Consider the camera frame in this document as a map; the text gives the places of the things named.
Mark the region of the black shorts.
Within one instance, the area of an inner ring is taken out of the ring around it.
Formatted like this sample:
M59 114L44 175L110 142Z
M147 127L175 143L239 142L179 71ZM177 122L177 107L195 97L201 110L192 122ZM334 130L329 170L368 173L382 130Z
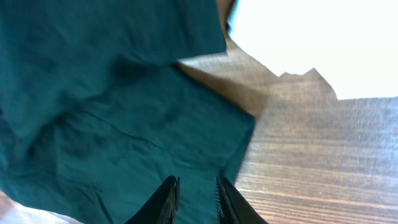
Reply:
M1 190L83 223L124 223L170 175L178 223L216 223L254 118L178 61L226 51L217 3L1 2Z

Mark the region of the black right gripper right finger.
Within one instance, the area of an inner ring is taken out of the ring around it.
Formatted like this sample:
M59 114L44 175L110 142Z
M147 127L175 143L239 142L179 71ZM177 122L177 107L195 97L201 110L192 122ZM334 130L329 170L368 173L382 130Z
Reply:
M268 224L226 178L216 180L219 224Z

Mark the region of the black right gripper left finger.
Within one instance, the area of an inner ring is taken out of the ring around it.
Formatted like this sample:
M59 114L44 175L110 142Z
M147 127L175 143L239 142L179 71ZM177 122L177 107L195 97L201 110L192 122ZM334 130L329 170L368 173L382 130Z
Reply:
M180 201L180 178L168 176L125 224L174 224Z

